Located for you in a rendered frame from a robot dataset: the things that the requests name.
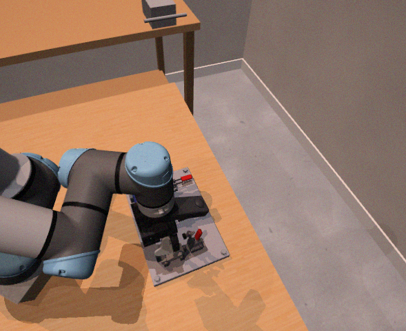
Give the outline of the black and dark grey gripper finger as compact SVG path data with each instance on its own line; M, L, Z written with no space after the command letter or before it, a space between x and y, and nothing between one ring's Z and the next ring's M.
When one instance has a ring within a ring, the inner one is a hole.
M155 250L156 256L163 256L167 254L173 254L174 259L177 259L180 250L179 239L177 232L173 231L169 237L161 239L161 247Z

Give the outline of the toggle clamp with red handle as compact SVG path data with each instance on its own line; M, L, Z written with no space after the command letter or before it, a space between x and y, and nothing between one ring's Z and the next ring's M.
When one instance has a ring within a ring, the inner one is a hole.
M190 179L192 179L192 175L191 174L189 174L189 175L186 175L186 176L184 176L184 177L181 177L180 179L173 179L173 185L174 185L174 192L176 192L176 191L178 191L178 189L177 189L177 184L180 184L180 183L182 183L183 181L187 181L187 180L190 180ZM176 183L176 181L179 181L179 180L182 180L181 182L178 182L178 183Z

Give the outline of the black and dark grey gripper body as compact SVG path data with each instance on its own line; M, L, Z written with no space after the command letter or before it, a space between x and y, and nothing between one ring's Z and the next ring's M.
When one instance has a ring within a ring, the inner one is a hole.
M173 212L174 206L169 213L162 217L148 217L141 213L138 208L137 203L130 204L136 224L141 235L141 239L144 245L144 248L160 242L162 238L172 235L172 232L177 230L176 222L174 221L164 221L168 218ZM141 221L139 221L141 220ZM153 220L153 221L150 221ZM162 220L162 221L159 221ZM138 221L138 222L137 222ZM144 226L145 224L145 226Z

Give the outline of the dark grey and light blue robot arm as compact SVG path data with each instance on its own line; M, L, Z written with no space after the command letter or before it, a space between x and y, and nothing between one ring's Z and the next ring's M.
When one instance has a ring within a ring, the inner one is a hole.
M61 185L67 192L59 212L53 207ZM174 197L170 154L153 141L128 153L72 148L59 167L38 154L0 148L0 285L25 281L42 260L45 274L91 277L113 194L134 195L153 218L174 206L164 221L209 212L202 196Z

